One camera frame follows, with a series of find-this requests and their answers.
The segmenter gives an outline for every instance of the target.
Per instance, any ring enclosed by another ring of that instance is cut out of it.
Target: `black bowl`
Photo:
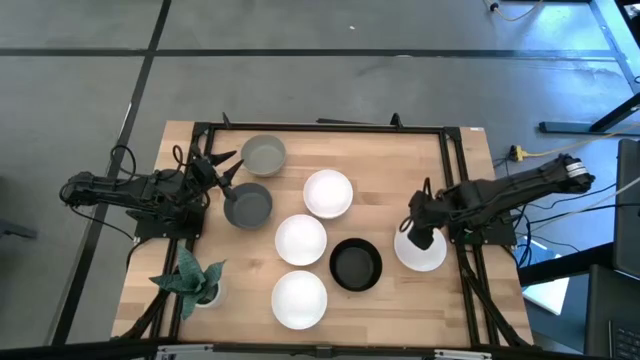
[[[365,291],[380,280],[382,258],[370,242],[347,239],[333,249],[329,269],[338,285],[350,291]]]

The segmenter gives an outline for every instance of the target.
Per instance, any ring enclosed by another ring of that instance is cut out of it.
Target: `dark gray bowl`
[[[233,188],[238,197],[235,202],[225,199],[224,216],[229,223],[241,229],[258,229],[269,219],[273,200],[264,186],[246,183]]]

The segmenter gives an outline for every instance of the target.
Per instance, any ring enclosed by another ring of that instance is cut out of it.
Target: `concrete floor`
[[[610,1],[598,3],[632,69],[640,69],[637,47]],[[0,48],[145,48],[160,5],[3,1]],[[501,9],[518,14],[529,6]],[[482,0],[183,0],[171,7],[160,48],[580,50],[607,44],[582,4],[545,4],[507,23],[488,14]],[[36,240],[0,241],[0,348],[49,341],[86,225],[60,204],[57,191],[81,170],[104,173],[141,63],[0,57],[0,217],[39,231]],[[328,117],[386,123],[398,112],[406,124],[485,127],[491,153],[499,158],[511,144],[538,152],[582,140],[542,135],[535,126],[545,120],[594,121],[631,95],[611,61],[156,58],[129,145],[145,172],[152,169],[166,120],[219,120],[225,111],[236,122]],[[594,189],[600,189],[615,182],[616,151],[612,139],[572,153],[598,177]],[[544,161],[531,159],[509,170]],[[497,172],[504,175],[505,169]],[[528,214],[533,220],[592,201]],[[133,230],[118,209],[110,209],[107,220]],[[605,243],[612,240],[613,211],[577,215],[539,235],[580,249]],[[108,339],[129,248],[126,238],[103,230],[69,341]]]

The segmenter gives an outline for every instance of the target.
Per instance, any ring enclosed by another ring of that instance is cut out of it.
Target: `wooden table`
[[[193,122],[169,121],[156,168],[173,168],[171,148],[187,149]],[[218,130],[213,150],[240,150],[258,133],[249,130]],[[186,342],[232,342],[268,344],[332,344],[390,347],[467,347],[460,273],[453,247],[435,271],[418,273],[403,266],[393,251],[393,235],[408,215],[411,195],[426,176],[434,189],[445,187],[437,136],[428,134],[373,134],[325,132],[269,132],[287,148],[287,160],[272,178],[256,178],[241,169],[234,184],[258,182],[266,186],[274,202],[270,221],[257,231],[233,227],[224,218],[222,196],[210,191],[212,204],[194,254],[203,267],[227,259],[223,279],[228,298],[217,309],[196,309],[180,325],[179,339]],[[493,178],[494,172],[484,130],[461,128],[469,177]],[[455,181],[459,181],[455,150],[449,144]],[[219,171],[239,160],[228,160]],[[328,234],[327,250],[316,263],[295,267],[282,260],[275,249],[278,225],[294,214],[305,214],[302,189],[314,172],[332,168],[345,174],[354,188],[353,205],[334,220],[321,220]],[[373,243],[382,256],[383,273],[370,290],[353,293],[339,287],[329,273],[329,255],[340,241],[360,237]],[[127,273],[113,335],[129,329],[157,294],[148,278],[162,272],[168,240],[153,239],[133,255]],[[519,335],[532,341],[529,323],[513,259],[498,246],[484,247],[491,295]],[[304,331],[281,325],[271,312],[271,291],[284,274],[307,270],[324,282],[328,308],[322,320]],[[161,335],[168,334],[173,298],[165,309]],[[483,342],[487,342],[482,306],[475,309]]]

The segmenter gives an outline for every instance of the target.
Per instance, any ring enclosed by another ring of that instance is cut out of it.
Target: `desk leg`
[[[530,286],[589,271],[598,264],[612,268],[613,242],[518,269],[520,285]]]
[[[24,238],[35,238],[38,234],[31,230],[27,229],[24,226],[20,226],[5,220],[0,219],[0,237],[2,235],[16,235]]]

